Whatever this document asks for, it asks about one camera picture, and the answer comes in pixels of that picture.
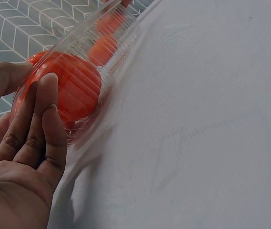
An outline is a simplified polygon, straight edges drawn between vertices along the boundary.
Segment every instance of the skin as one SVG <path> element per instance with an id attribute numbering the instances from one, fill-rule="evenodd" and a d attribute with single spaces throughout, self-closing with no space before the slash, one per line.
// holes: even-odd
<path id="1" fill-rule="evenodd" d="M 31 65 L 0 63 L 0 97 L 14 92 Z M 32 84 L 9 126 L 0 119 L 0 228 L 43 229 L 63 175 L 67 138 L 57 112 L 58 81 L 47 74 Z"/>

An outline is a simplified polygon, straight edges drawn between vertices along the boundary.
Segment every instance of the plastic clamshell container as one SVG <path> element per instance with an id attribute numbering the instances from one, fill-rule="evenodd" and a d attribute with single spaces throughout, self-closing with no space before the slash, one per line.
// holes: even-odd
<path id="1" fill-rule="evenodd" d="M 78 24 L 34 64 L 16 91 L 10 123 L 29 86 L 47 73 L 59 78 L 58 111 L 68 136 L 75 142 L 98 116 L 115 85 L 141 30 L 120 0 L 110 0 Z"/>

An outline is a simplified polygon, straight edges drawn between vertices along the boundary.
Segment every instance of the tomato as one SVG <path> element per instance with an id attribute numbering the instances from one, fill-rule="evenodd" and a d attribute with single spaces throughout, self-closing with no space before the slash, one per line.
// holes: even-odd
<path id="1" fill-rule="evenodd" d="M 33 65 L 35 65 L 47 52 L 48 50 L 32 55 L 27 59 L 26 63 L 33 63 Z"/>
<path id="2" fill-rule="evenodd" d="M 27 80 L 23 93 L 19 96 L 16 109 L 24 100 L 29 86 L 48 73 L 58 76 L 58 112 L 64 122 L 69 124 L 91 115 L 98 105 L 101 91 L 101 76 L 95 67 L 78 57 L 56 52 L 35 70 Z M 30 61 L 36 61 L 36 55 Z"/>
<path id="3" fill-rule="evenodd" d="M 125 18 L 120 13 L 109 14 L 96 23 L 97 31 L 102 35 L 111 35 L 123 24 Z"/>
<path id="4" fill-rule="evenodd" d="M 38 61 L 47 53 L 49 52 L 49 50 L 43 51 L 43 52 L 39 52 L 36 53 L 35 55 L 32 55 L 30 58 L 27 59 L 26 63 L 33 63 L 33 65 L 36 65 L 36 63 L 38 63 Z M 66 58 L 66 59 L 72 59 L 72 57 L 74 57 L 77 60 L 81 60 L 78 56 L 73 55 L 70 56 L 68 54 L 62 53 L 62 52 L 52 52 L 50 54 L 50 56 L 48 56 L 48 61 L 53 60 L 53 59 L 57 59 L 58 57 L 61 58 Z"/>
<path id="5" fill-rule="evenodd" d="M 88 51 L 89 60 L 96 66 L 105 65 L 117 50 L 117 42 L 111 36 L 102 36 Z"/>

